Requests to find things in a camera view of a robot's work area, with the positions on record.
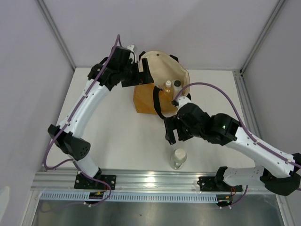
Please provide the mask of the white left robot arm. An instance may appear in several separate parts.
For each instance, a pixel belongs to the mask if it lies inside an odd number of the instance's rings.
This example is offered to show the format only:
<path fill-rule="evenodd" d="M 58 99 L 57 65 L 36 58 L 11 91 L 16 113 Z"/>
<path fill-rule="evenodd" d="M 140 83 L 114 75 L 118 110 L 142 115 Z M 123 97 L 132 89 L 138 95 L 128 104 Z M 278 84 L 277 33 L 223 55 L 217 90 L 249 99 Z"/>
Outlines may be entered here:
<path fill-rule="evenodd" d="M 70 157 L 85 177 L 85 183 L 92 189 L 101 185 L 101 170 L 89 154 L 91 144 L 82 136 L 94 111 L 114 86 L 131 87 L 153 83 L 148 61 L 139 62 L 135 46 L 115 46 L 108 57 L 95 64 L 88 76 L 85 87 L 76 104 L 58 124 L 51 124 L 48 133 L 52 143 Z"/>

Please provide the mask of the mustard canvas tote bag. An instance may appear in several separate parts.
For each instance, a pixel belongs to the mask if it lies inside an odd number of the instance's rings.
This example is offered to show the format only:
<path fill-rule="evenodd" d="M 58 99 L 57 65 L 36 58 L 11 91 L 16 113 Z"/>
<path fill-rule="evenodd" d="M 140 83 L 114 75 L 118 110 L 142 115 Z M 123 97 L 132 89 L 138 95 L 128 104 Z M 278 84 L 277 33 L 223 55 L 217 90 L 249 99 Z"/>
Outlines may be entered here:
<path fill-rule="evenodd" d="M 178 62 L 178 58 L 160 51 L 143 52 L 140 55 L 147 58 L 150 73 L 154 83 L 139 85 L 134 89 L 133 101 L 137 113 L 155 114 L 164 118 L 166 114 L 175 113 L 177 108 L 172 105 L 174 94 L 173 82 L 180 80 L 182 87 L 190 84 L 189 72 Z M 164 83 L 170 80 L 172 83 L 173 95 L 166 95 L 163 91 Z M 190 94 L 190 88 L 180 91 L 180 96 Z"/>

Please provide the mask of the clear bottle white cap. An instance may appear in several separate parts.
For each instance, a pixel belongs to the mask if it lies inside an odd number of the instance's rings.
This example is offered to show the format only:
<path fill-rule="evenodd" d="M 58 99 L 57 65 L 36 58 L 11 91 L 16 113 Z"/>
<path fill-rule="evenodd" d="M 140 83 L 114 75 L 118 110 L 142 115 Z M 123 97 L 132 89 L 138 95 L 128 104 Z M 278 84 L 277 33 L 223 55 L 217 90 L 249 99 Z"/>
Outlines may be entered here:
<path fill-rule="evenodd" d="M 179 170 L 187 160 L 187 153 L 184 149 L 178 148 L 171 153 L 170 166 L 174 170 Z"/>

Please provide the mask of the clear yellow liquid bottle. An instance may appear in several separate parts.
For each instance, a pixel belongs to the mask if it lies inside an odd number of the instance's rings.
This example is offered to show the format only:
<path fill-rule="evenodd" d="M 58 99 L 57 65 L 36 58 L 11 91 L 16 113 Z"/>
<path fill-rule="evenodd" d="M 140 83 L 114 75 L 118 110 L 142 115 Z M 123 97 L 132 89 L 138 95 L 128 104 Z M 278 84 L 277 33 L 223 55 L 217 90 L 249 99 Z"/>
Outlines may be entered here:
<path fill-rule="evenodd" d="M 163 91 L 166 95 L 169 95 L 169 96 L 172 96 L 173 95 L 173 89 L 172 89 L 172 83 L 170 80 L 167 80 L 165 83 L 164 83 L 164 86 L 163 86 Z"/>

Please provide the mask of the white square bottle black cap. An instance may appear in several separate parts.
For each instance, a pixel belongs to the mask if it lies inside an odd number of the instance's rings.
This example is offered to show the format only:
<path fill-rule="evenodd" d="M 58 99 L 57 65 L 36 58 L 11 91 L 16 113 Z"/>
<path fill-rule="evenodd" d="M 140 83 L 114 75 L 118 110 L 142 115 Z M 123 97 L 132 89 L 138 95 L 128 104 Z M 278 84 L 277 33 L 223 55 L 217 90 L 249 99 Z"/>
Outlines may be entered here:
<path fill-rule="evenodd" d="M 174 80 L 173 89 L 175 95 L 177 95 L 182 90 L 182 83 L 180 80 Z"/>

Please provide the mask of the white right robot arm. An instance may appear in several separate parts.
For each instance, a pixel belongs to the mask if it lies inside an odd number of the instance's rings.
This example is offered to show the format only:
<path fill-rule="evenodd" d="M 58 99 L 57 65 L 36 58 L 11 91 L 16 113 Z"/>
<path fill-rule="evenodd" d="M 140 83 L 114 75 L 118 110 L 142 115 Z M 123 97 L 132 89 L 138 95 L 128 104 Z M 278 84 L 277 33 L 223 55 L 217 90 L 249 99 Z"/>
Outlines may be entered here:
<path fill-rule="evenodd" d="M 301 176 L 297 171 L 301 165 L 300 153 L 278 150 L 227 114 L 209 116 L 189 98 L 180 97 L 178 100 L 176 115 L 164 119 L 165 138 L 169 144 L 198 137 L 211 144 L 234 149 L 257 163 L 250 168 L 220 167 L 214 177 L 218 191 L 229 191 L 232 187 L 242 191 L 243 186 L 263 186 L 275 194 L 288 196 L 299 189 Z"/>

